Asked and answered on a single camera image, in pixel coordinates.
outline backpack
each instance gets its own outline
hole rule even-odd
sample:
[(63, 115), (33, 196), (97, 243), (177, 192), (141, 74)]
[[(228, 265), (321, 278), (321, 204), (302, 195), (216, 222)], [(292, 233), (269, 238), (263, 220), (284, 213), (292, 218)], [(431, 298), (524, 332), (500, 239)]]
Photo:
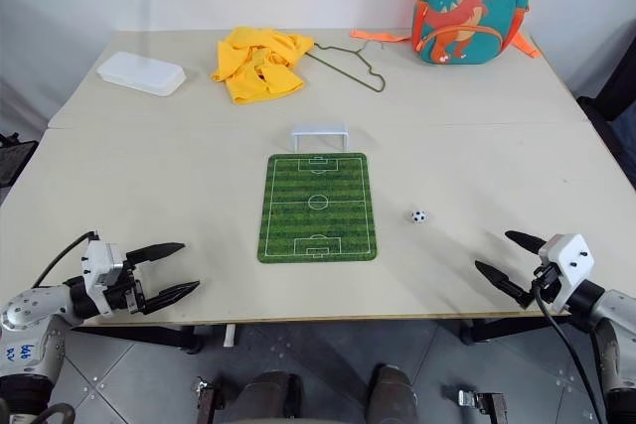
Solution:
[(513, 40), (528, 0), (417, 0), (411, 41), (434, 64), (483, 64)]

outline table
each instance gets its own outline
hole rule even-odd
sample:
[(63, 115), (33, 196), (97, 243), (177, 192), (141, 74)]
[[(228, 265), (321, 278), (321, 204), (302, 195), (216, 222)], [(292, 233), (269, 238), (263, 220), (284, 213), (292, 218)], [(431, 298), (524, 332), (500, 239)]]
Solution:
[[(237, 106), (207, 79), (225, 34), (150, 34), (152, 56), (189, 76), (167, 98), (88, 73), (2, 206), (3, 300), (92, 228), (122, 250), (187, 244), (142, 267), (148, 294), (202, 281), (178, 304), (147, 317), (121, 313), (116, 324), (532, 315), (473, 265), (489, 261), (529, 283), (537, 257), (505, 239), (509, 228), (583, 233), (597, 261), (592, 279), (636, 295), (636, 195), (544, 60), (510, 50), (484, 66), (444, 68), (422, 65), (408, 45), (373, 44), (365, 54), (387, 79), (384, 93), (303, 59), (304, 90)], [(310, 34), (354, 42), (342, 31)], [(134, 50), (138, 37), (118, 34), (97, 64)], [(256, 260), (266, 161), (289, 152), (300, 121), (344, 121), (351, 150), (367, 154), (376, 260)], [(414, 209), (430, 221), (411, 223)], [(77, 275), (80, 253), (47, 282)]]

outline orange dinosaur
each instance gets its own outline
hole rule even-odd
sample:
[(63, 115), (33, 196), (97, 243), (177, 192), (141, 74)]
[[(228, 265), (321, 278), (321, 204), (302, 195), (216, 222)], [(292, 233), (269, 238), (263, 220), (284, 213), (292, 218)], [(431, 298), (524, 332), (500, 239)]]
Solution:
[(444, 6), (439, 12), (429, 8), (424, 17), (425, 24), (434, 30), (457, 27), (457, 29), (451, 29), (449, 32), (440, 33), (435, 37), (430, 53), (431, 59), (437, 64), (448, 62), (450, 56), (446, 49), (453, 42), (457, 42), (453, 55), (458, 59), (465, 58), (466, 54), (463, 51), (470, 44), (475, 31), (461, 30), (460, 27), (462, 25), (478, 26), (482, 17), (487, 13), (488, 10), (483, 0), (457, 0), (457, 4), (453, 2), (450, 5), (450, 10)]

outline soccer field mat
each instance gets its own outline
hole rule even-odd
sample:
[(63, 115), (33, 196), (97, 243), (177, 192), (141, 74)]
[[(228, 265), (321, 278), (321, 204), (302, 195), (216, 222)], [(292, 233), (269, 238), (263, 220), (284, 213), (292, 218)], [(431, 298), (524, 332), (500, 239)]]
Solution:
[(277, 154), (269, 158), (258, 260), (371, 260), (377, 251), (364, 154)]

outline soccer ball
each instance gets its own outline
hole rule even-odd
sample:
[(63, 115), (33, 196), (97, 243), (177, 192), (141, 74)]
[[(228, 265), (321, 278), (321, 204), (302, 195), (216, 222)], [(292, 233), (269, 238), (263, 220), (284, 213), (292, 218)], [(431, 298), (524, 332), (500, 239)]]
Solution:
[(424, 211), (414, 211), (411, 216), (415, 223), (424, 222), (426, 220), (426, 212)]

